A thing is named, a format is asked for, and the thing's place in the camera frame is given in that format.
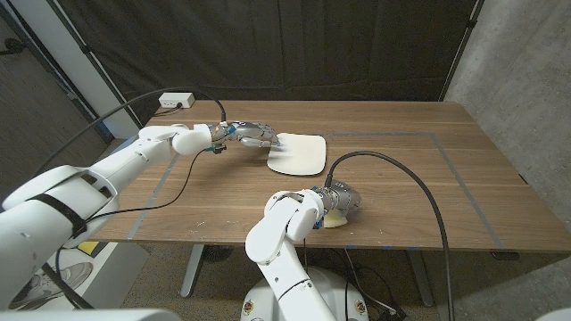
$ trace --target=power strip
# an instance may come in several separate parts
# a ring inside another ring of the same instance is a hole
[[[159,97],[162,108],[175,108],[182,103],[182,108],[190,108],[194,103],[193,93],[164,93]]]

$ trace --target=table top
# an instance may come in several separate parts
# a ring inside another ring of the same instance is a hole
[[[414,171],[432,191],[455,251],[571,251],[571,234],[457,103],[223,102],[228,120],[259,121],[276,132],[321,135],[325,170],[310,177],[268,168],[268,149],[228,142],[222,154],[201,154],[188,186],[172,205],[116,215],[94,240],[241,245],[277,191],[323,185],[338,157],[382,152]],[[219,109],[191,109],[153,118],[152,125],[216,124]],[[122,209],[172,200],[194,156],[174,156],[148,169],[120,196]],[[373,157],[341,163],[335,179],[361,195],[349,223],[314,230],[308,246],[441,249],[438,225],[418,185]]]

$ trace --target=cable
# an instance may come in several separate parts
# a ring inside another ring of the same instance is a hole
[[[44,263],[42,266],[42,271],[46,273],[46,275],[54,281],[55,285],[57,285],[60,289],[62,289],[63,294],[65,296],[69,296],[70,300],[77,302],[78,306],[82,309],[92,309],[93,307],[87,301],[85,301],[79,294],[77,294],[73,289],[70,288],[68,284],[66,284],[62,280],[62,276],[58,273],[55,273],[52,267],[49,264]]]
[[[210,95],[206,94],[204,91],[198,89],[195,86],[175,86],[175,87],[167,87],[167,88],[163,88],[163,89],[158,89],[158,90],[153,90],[152,92],[148,92],[146,94],[142,94],[140,96],[137,96],[131,100],[129,100],[126,103],[122,103],[121,105],[113,108],[111,111],[105,113],[103,116],[99,117],[98,119],[92,121],[91,123],[89,123],[89,125],[87,125],[85,128],[81,129],[75,136],[73,136],[72,138],[70,138],[67,142],[65,142],[65,144],[63,144],[62,146],[60,146],[60,148],[58,148],[55,152],[52,152],[52,154],[47,158],[46,161],[44,161],[36,170],[36,172],[32,175],[31,178],[34,178],[36,176],[38,176],[42,170],[47,166],[47,164],[49,164],[50,161],[52,161],[55,156],[57,156],[60,152],[62,152],[67,146],[69,146],[71,143],[73,143],[76,139],[78,139],[80,136],[82,136],[83,134],[85,134],[89,129],[95,127],[97,124],[99,124],[100,122],[104,121],[105,119],[109,118],[112,114],[114,114],[117,111],[122,110],[123,108],[131,105],[132,103],[136,103],[142,99],[145,99],[146,97],[152,96],[152,95],[157,95],[157,94],[162,94],[163,92],[167,92],[167,91],[181,91],[181,90],[188,90],[188,91],[194,91],[198,94],[201,95],[205,95],[208,99],[214,101],[219,107],[220,107],[220,119],[221,121],[226,121],[226,111],[224,111],[224,106],[222,106],[222,104],[218,101],[218,99],[214,99],[212,98]]]
[[[305,273],[307,274],[307,248],[305,247],[305,239],[303,239],[303,258],[305,259]]]
[[[156,112],[153,115],[153,117],[169,116],[170,114],[174,113],[175,111],[178,111],[180,108],[182,108],[182,103],[177,103],[177,107],[171,108],[167,111]]]
[[[366,270],[373,272],[374,274],[376,274],[378,276],[379,279],[381,279],[381,281],[383,282],[383,284],[386,287],[386,290],[389,292],[389,297],[391,298],[391,304],[395,305],[396,301],[394,300],[393,292],[391,291],[391,287],[389,286],[389,283],[387,283],[386,280],[380,274],[378,274],[378,272],[376,272],[373,268],[371,268],[371,267],[359,267],[359,268],[357,268],[357,272],[359,273],[362,269],[366,269]]]
[[[345,283],[345,321],[349,321],[349,309],[347,309],[347,290],[349,289],[349,279]]]
[[[55,272],[58,274],[58,276],[60,276],[60,278],[63,281],[62,278],[62,271],[60,270],[60,253],[62,253],[63,247],[59,248],[57,250],[57,252],[55,253]],[[63,294],[65,296],[65,298],[71,303],[71,305],[75,308],[75,309],[81,309],[81,307],[78,305],[78,303],[76,303],[71,296],[69,296],[67,293]]]
[[[380,300],[373,298],[372,296],[368,295],[365,291],[363,291],[363,288],[360,287],[359,278],[357,277],[357,272],[355,271],[355,267],[353,266],[353,262],[351,261],[351,257],[349,256],[349,252],[347,251],[347,249],[344,249],[344,250],[345,250],[345,254],[347,254],[347,259],[349,260],[349,264],[351,265],[351,270],[353,271],[353,276],[355,277],[355,284],[357,284],[357,287],[359,288],[360,292],[363,293],[363,295],[366,296],[369,300],[372,300],[376,304],[387,308],[391,312],[391,314],[398,314],[396,309],[393,309],[393,307],[390,307],[390,306],[384,304]]]
[[[129,209],[129,210],[115,210],[115,211],[113,211],[113,212],[104,213],[104,214],[99,214],[99,215],[96,215],[96,216],[93,216],[93,217],[91,217],[91,218],[86,219],[86,223],[89,223],[89,222],[91,222],[91,221],[93,221],[93,220],[95,220],[95,219],[98,219],[98,218],[103,218],[103,217],[106,217],[106,216],[109,216],[109,215],[114,215],[114,214],[119,214],[119,213],[125,213],[125,212],[130,212],[130,211],[139,211],[139,210],[157,210],[157,209],[160,209],[160,208],[169,206],[169,205],[171,205],[173,202],[176,202],[176,201],[178,200],[178,198],[180,197],[180,195],[182,195],[182,193],[185,191],[186,185],[188,184],[188,179],[190,178],[190,173],[193,171],[194,162],[195,162],[196,159],[198,158],[198,155],[200,155],[200,154],[203,153],[203,152],[204,152],[204,150],[199,151],[199,152],[196,154],[196,156],[194,157],[193,162],[190,164],[190,169],[188,169],[188,175],[186,175],[185,184],[182,186],[182,189],[181,189],[180,192],[178,193],[177,197],[174,198],[174,200],[172,200],[172,201],[170,201],[170,202],[168,202],[168,203],[159,205],[159,206],[152,206],[152,207],[139,208],[139,209]]]
[[[420,177],[418,177],[412,170],[410,170],[406,166],[400,164],[400,162],[398,162],[397,160],[394,160],[380,152],[368,152],[368,151],[350,152],[348,154],[341,156],[333,163],[333,165],[331,165],[331,168],[329,169],[329,174],[327,174],[327,179],[325,181],[325,187],[331,187],[331,181],[333,179],[333,171],[340,162],[348,158],[361,155],[378,157],[398,167],[399,169],[407,173],[410,177],[412,177],[412,179],[414,179],[415,182],[417,182],[417,184],[420,186],[420,188],[422,188],[423,192],[426,194],[426,197],[430,201],[434,214],[436,215],[436,221],[438,222],[438,227],[440,229],[440,236],[443,240],[444,260],[446,263],[446,284],[448,286],[448,319],[450,321],[454,321],[454,302],[452,301],[452,285],[451,285],[451,273],[450,273],[450,250],[448,248],[448,238],[446,237],[446,229],[444,228],[443,217],[440,214],[440,210],[438,210],[438,205],[436,205],[434,196],[432,195],[432,193],[430,193],[430,190],[428,189],[426,184],[420,179]]]

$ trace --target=black curtain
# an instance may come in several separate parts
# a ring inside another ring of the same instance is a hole
[[[60,4],[127,99],[196,84],[219,99],[435,101],[475,1]]]

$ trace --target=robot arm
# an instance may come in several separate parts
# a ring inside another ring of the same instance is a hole
[[[319,226],[329,210],[350,211],[359,206],[359,194],[350,186],[337,181],[332,186],[275,193],[266,204],[264,218],[246,237],[246,253],[258,264],[286,320],[335,320],[293,244]]]
[[[146,169],[168,161],[171,146],[175,152],[189,155],[227,140],[277,141],[265,125],[237,122],[219,126],[226,134],[213,133],[205,124],[193,129],[180,124],[143,128],[133,144],[91,167],[60,166],[13,192],[3,202],[5,212],[0,214],[0,310],[8,307],[62,245],[77,246],[99,231],[111,216],[88,224],[84,220],[117,210],[120,193]]]

